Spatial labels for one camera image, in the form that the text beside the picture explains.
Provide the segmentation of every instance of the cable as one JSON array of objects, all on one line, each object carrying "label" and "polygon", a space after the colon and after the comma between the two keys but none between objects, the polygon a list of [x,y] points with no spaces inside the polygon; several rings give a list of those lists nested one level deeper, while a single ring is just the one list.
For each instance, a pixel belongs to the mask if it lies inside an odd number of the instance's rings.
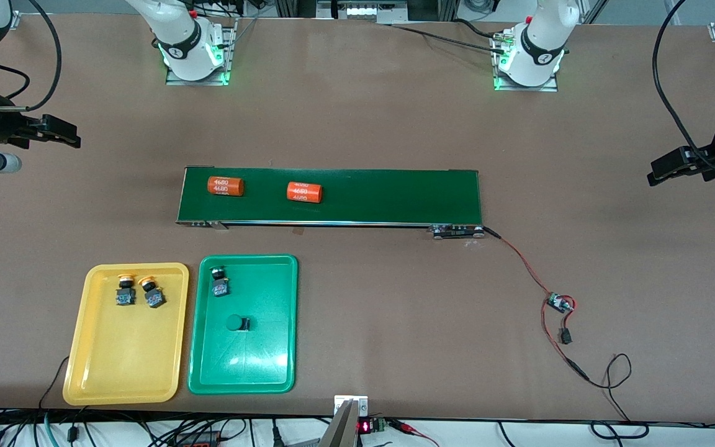
[{"label": "cable", "polygon": [[434,444],[436,447],[440,447],[440,444],[438,444],[437,441],[435,441],[435,440],[432,439],[432,438],[429,438],[429,436],[426,436],[426,435],[424,435],[423,433],[420,433],[420,432],[416,431],[416,432],[413,434],[413,436],[419,436],[419,438],[424,438],[424,439],[430,441],[430,442],[431,442],[432,444]]},{"label": "cable", "polygon": [[84,422],[82,422],[82,424],[84,425],[84,431],[87,432],[87,434],[88,434],[88,439],[90,440],[90,445],[92,445],[93,447],[98,447],[96,445],[96,440],[93,439],[93,435],[92,435],[92,433],[90,433],[90,428],[88,427],[88,422],[84,421]]},{"label": "cable", "polygon": [[394,29],[403,29],[403,30],[409,31],[411,33],[421,34],[422,36],[426,36],[426,37],[432,37],[433,39],[443,40],[443,42],[454,43],[455,45],[462,45],[462,46],[468,47],[468,48],[476,48],[476,49],[480,49],[483,51],[489,51],[490,53],[498,53],[498,54],[504,53],[504,50],[502,50],[500,48],[483,47],[481,45],[475,45],[474,43],[462,42],[461,40],[454,40],[454,39],[449,39],[448,37],[438,36],[438,35],[432,34],[432,33],[426,33],[426,31],[420,31],[419,29],[406,28],[405,26],[394,26],[394,25],[387,25],[387,26],[390,26],[391,28],[394,28]]},{"label": "cable", "polygon": [[51,441],[51,444],[54,447],[60,447],[60,445],[57,444],[57,439],[54,439],[54,432],[52,432],[51,425],[48,424],[48,411],[43,414],[43,426],[46,428],[46,435],[48,435],[48,440]]},{"label": "cable", "polygon": [[411,436],[417,436],[418,438],[424,438],[434,444],[436,447],[440,447],[440,444],[438,444],[437,441],[435,441],[432,438],[429,438],[429,436],[424,435],[420,431],[416,430],[415,427],[413,427],[410,424],[406,424],[405,422],[401,422],[399,419],[394,419],[394,418],[385,418],[385,421],[388,422],[388,427],[391,427],[394,430],[399,430],[400,432],[404,433],[405,435],[411,435]]},{"label": "cable", "polygon": [[[595,425],[603,425],[608,431],[611,433],[611,435],[601,435],[601,433],[598,433],[598,429],[595,428]],[[622,445],[622,440],[623,439],[641,439],[644,438],[645,436],[650,434],[650,425],[648,424],[638,424],[638,427],[644,427],[644,432],[639,433],[638,435],[619,435],[619,433],[614,430],[614,427],[611,427],[611,425],[608,422],[604,421],[592,421],[590,422],[590,430],[592,430],[592,435],[597,436],[598,438],[604,439],[605,441],[616,441],[616,444],[618,444],[618,447],[624,447]]]},{"label": "cable", "polygon": [[222,429],[225,428],[225,425],[227,425],[229,421],[231,421],[231,419],[228,419],[224,424],[222,424],[222,427],[219,428],[219,439],[221,442],[230,441],[231,439],[236,438],[236,436],[241,435],[242,433],[245,432],[245,430],[247,430],[247,421],[245,421],[244,419],[241,419],[241,423],[244,425],[241,426],[241,430],[239,430],[239,433],[236,433],[233,436],[222,436]]},{"label": "cable", "polygon": [[[545,322],[545,309],[547,308],[548,298],[551,296],[551,294],[553,294],[553,292],[551,292],[551,290],[548,289],[547,286],[545,286],[545,284],[542,282],[542,279],[539,278],[539,275],[537,274],[537,272],[534,271],[534,267],[532,267],[531,264],[528,263],[528,260],[526,260],[526,257],[523,255],[523,253],[522,253],[519,249],[517,249],[516,246],[514,246],[514,245],[513,245],[511,242],[509,242],[508,240],[505,240],[505,238],[501,237],[501,235],[499,235],[497,232],[494,232],[491,228],[489,228],[489,227],[482,227],[482,229],[483,229],[485,232],[487,232],[489,235],[491,235],[492,237],[497,238],[497,240],[500,240],[500,241],[502,241],[503,243],[505,243],[509,248],[513,249],[513,251],[518,255],[518,257],[520,258],[520,260],[523,261],[523,264],[524,264],[524,266],[526,267],[529,276],[531,276],[531,279],[533,279],[534,282],[537,283],[537,286],[539,286],[539,288],[542,289],[542,291],[545,292],[545,298],[544,298],[544,300],[542,300],[542,305],[541,305],[540,308],[539,308],[540,323],[541,323],[541,325],[542,325],[542,331],[545,333],[545,335],[546,335],[546,337],[547,337],[547,339],[548,339],[548,342],[550,342],[550,343],[551,343],[551,346],[553,346],[554,350],[556,350],[556,353],[558,353],[559,356],[562,358],[562,360],[564,360],[564,362],[567,363],[567,365],[568,365],[576,374],[578,374],[582,379],[584,379],[584,381],[587,382],[587,384],[590,384],[590,385],[592,385],[593,387],[596,387],[596,388],[600,388],[601,390],[608,391],[608,398],[610,398],[612,404],[614,405],[614,410],[615,410],[617,413],[619,413],[619,415],[622,416],[622,417],[625,419],[625,421],[630,422],[631,419],[628,418],[628,416],[627,416],[627,414],[625,413],[625,411],[624,411],[624,410],[622,409],[622,407],[618,404],[618,402],[617,402],[616,399],[614,398],[614,394],[613,394],[613,391],[612,391],[612,390],[614,390],[615,388],[619,388],[619,386],[621,386],[622,384],[624,384],[625,381],[627,381],[628,379],[630,379],[631,374],[633,374],[633,366],[631,365],[631,359],[630,359],[630,357],[628,357],[627,354],[625,354],[625,353],[620,353],[620,354],[616,354],[615,356],[613,356],[613,358],[611,359],[611,361],[608,362],[608,364],[606,365],[606,368],[605,368],[605,373],[604,373],[604,375],[603,375],[603,382],[606,382],[607,385],[598,384],[597,382],[594,382],[592,379],[590,379],[590,377],[588,376],[588,374],[585,373],[584,370],[581,369],[581,367],[578,365],[578,363],[576,363],[575,361],[573,361],[573,359],[570,359],[570,357],[568,357],[568,356],[564,353],[564,351],[562,351],[562,348],[559,347],[559,344],[556,342],[556,339],[554,339],[553,335],[551,335],[551,331],[550,331],[550,329],[548,329],[548,327],[547,327],[547,324],[546,324],[546,322]],[[562,295],[562,297],[564,297],[565,299],[568,299],[568,300],[572,300],[572,302],[573,302],[573,311],[574,311],[576,301],[573,299],[573,297],[568,297],[567,295]],[[564,320],[562,320],[562,323],[567,323],[567,317],[568,317],[568,316],[569,316],[569,315],[565,316]],[[621,380],[619,380],[619,381],[616,382],[615,384],[612,384],[612,381],[611,381],[611,368],[612,368],[612,366],[614,365],[614,363],[616,363],[616,362],[617,362],[619,359],[621,359],[621,358],[625,359],[625,361],[627,362],[627,374],[625,374],[625,376],[624,376]]]},{"label": "cable", "polygon": [[253,435],[253,419],[248,419],[250,421],[250,442],[252,442],[253,447],[256,447],[256,438]]},{"label": "cable", "polygon": [[236,46],[236,42],[239,42],[239,39],[241,39],[242,36],[244,36],[245,33],[247,33],[248,30],[250,30],[250,27],[255,25],[255,23],[258,21],[258,16],[261,15],[261,10],[258,9],[256,11],[256,15],[253,16],[253,20],[250,20],[250,23],[247,23],[247,26],[245,27],[244,31],[239,33],[238,36],[236,36],[235,39],[233,39],[233,43],[230,44],[230,46]]},{"label": "cable", "polygon": [[507,441],[507,444],[509,444],[509,447],[515,447],[513,442],[509,440],[509,436],[506,433],[506,430],[504,430],[504,424],[502,424],[501,421],[498,421],[498,427],[501,429],[501,434],[504,436],[504,441]]},{"label": "cable", "polygon": [[46,399],[46,396],[48,396],[48,391],[51,391],[52,387],[54,387],[54,384],[56,384],[57,378],[60,376],[60,371],[62,371],[63,365],[65,365],[65,362],[67,362],[69,358],[70,358],[70,356],[65,357],[65,359],[62,359],[62,362],[60,362],[59,367],[57,367],[57,372],[54,373],[54,379],[52,379],[51,385],[49,385],[48,388],[46,388],[46,391],[43,393],[42,396],[40,396],[40,400],[37,401],[37,409],[38,410],[43,410],[43,400]]},{"label": "cable", "polygon": [[18,75],[24,79],[24,84],[22,86],[20,86],[20,88],[18,90],[14,91],[13,93],[8,94],[8,96],[5,96],[5,98],[12,99],[12,98],[15,98],[16,96],[18,96],[18,94],[22,94],[23,91],[25,91],[26,88],[29,87],[29,83],[32,82],[32,80],[29,79],[29,75],[24,73],[21,70],[16,70],[15,68],[10,68],[10,67],[7,67],[6,65],[1,65],[1,64],[0,64],[0,70],[8,71],[8,73]]},{"label": "cable", "polygon": [[57,89],[57,84],[59,84],[60,82],[60,73],[62,73],[62,48],[60,47],[60,36],[57,35],[57,30],[54,28],[54,23],[52,23],[52,20],[48,18],[48,14],[43,11],[43,8],[41,8],[40,5],[37,3],[37,0],[29,0],[29,2],[32,3],[32,6],[34,6],[35,9],[37,9],[37,12],[38,14],[40,14],[40,17],[43,17],[43,20],[46,22],[46,25],[48,25],[48,30],[51,31],[52,38],[54,39],[54,49],[56,50],[56,68],[54,68],[54,80],[52,80],[52,85],[48,89],[48,93],[46,93],[46,96],[44,96],[43,99],[40,100],[40,102],[38,102],[34,106],[26,107],[26,110],[33,111],[43,107],[43,105],[45,105],[46,102],[48,102],[48,100],[51,99],[54,95],[54,90]]},{"label": "cable", "polygon": [[496,31],[495,33],[485,33],[484,31],[480,30],[479,28],[476,28],[473,23],[468,22],[468,20],[462,19],[462,18],[455,18],[454,23],[462,23],[463,25],[466,25],[468,28],[470,28],[471,31],[473,31],[476,34],[479,34],[482,37],[487,37],[488,39],[492,39],[496,34],[503,33],[503,31]]},{"label": "cable", "polygon": [[678,8],[680,8],[680,6],[682,6],[685,2],[686,0],[678,0],[678,2],[675,3],[675,6],[673,6],[672,9],[669,11],[669,14],[667,14],[667,18],[664,19],[663,24],[658,31],[658,36],[655,38],[655,45],[653,46],[652,57],[653,82],[655,83],[655,90],[658,91],[658,96],[659,98],[661,98],[661,102],[663,102],[664,107],[667,108],[669,114],[672,115],[672,119],[675,120],[675,124],[678,125],[678,130],[680,130],[680,133],[683,134],[683,138],[685,138],[687,144],[689,144],[689,148],[692,154],[696,158],[699,158],[701,161],[703,161],[703,163],[706,164],[707,167],[715,170],[715,164],[712,164],[711,161],[709,161],[707,157],[704,156],[697,148],[697,145],[695,144],[695,141],[693,141],[693,139],[691,138],[691,135],[689,135],[689,131],[687,131],[686,126],[683,125],[683,121],[681,121],[680,117],[678,116],[678,113],[675,111],[675,108],[672,107],[672,104],[669,102],[669,99],[667,99],[666,94],[664,94],[663,88],[661,88],[661,79],[659,79],[658,53],[659,49],[661,49],[661,40],[663,39],[663,34],[667,31],[667,26],[672,20],[673,15],[678,12]]},{"label": "cable", "polygon": [[485,12],[493,8],[493,0],[465,0],[465,7],[474,12]]},{"label": "cable", "polygon": [[277,427],[277,419],[272,418],[272,447],[286,447],[283,442],[283,436],[281,436],[281,431]]}]

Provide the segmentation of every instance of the orange battery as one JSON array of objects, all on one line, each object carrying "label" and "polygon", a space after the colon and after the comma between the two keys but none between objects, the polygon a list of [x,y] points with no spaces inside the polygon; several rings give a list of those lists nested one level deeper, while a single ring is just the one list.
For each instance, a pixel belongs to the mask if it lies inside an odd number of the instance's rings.
[{"label": "orange battery", "polygon": [[315,204],[322,201],[321,184],[298,183],[290,181],[286,189],[286,198],[290,201],[313,202]]},{"label": "orange battery", "polygon": [[232,176],[210,176],[208,190],[219,196],[240,196],[245,193],[245,182]]}]

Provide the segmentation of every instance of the white cylinder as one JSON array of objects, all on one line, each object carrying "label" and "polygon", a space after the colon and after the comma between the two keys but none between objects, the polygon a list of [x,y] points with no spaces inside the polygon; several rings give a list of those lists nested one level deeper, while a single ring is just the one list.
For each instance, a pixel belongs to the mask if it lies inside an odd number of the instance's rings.
[{"label": "white cylinder", "polygon": [[528,24],[528,38],[542,49],[556,49],[567,42],[581,17],[575,0],[543,0],[537,2],[537,11]]},{"label": "white cylinder", "polygon": [[177,0],[126,0],[145,18],[156,38],[164,43],[179,43],[195,31],[195,21],[187,7]]}]

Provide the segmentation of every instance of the brown table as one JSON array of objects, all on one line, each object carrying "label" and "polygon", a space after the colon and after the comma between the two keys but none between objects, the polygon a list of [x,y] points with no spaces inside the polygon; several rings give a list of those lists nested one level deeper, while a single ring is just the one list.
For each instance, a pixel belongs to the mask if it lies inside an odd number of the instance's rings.
[{"label": "brown table", "polygon": [[[326,414],[353,393],[406,417],[617,418],[548,344],[542,294],[498,240],[174,223],[185,165],[453,168],[479,170],[485,223],[579,300],[568,356],[600,380],[629,354],[615,396],[632,418],[715,422],[715,181],[647,186],[650,161],[683,144],[650,78],[656,29],[580,26],[559,93],[536,94],[493,91],[486,53],[346,20],[261,20],[230,87],[170,88],[141,17],[54,21],[65,65],[43,112],[79,125],[83,149],[12,148],[24,167],[0,175],[0,407],[37,404],[92,266],[182,261],[196,277],[206,255],[280,252],[300,260],[294,389],[193,396],[185,346],[178,394],[147,407]],[[482,43],[462,25],[423,28]],[[0,44],[34,80],[21,104],[45,93],[53,54],[39,17]],[[662,76],[709,141],[705,28],[669,30]],[[1,93],[16,86],[0,73]],[[47,405],[64,405],[60,388]]]}]

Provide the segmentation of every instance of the connector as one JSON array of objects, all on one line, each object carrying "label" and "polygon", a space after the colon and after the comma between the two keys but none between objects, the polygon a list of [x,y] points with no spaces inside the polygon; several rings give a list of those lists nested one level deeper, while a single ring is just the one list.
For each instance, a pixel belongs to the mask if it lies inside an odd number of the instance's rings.
[{"label": "connector", "polygon": [[283,438],[281,438],[281,431],[277,429],[277,426],[272,427],[272,439],[274,441],[272,447],[286,447]]},{"label": "connector", "polygon": [[72,425],[71,428],[68,429],[68,437],[65,439],[68,442],[73,442],[79,439],[79,429],[76,428],[76,425]]},{"label": "connector", "polygon": [[570,329],[559,329],[559,340],[562,340],[562,345],[569,345],[570,343],[573,343],[573,337],[570,336]]},{"label": "connector", "polygon": [[415,432],[414,428],[405,424],[405,422],[401,422],[399,419],[386,418],[386,421],[388,421],[388,427],[391,427],[392,429],[399,430],[400,432],[404,433],[405,435],[412,435],[412,433]]}]

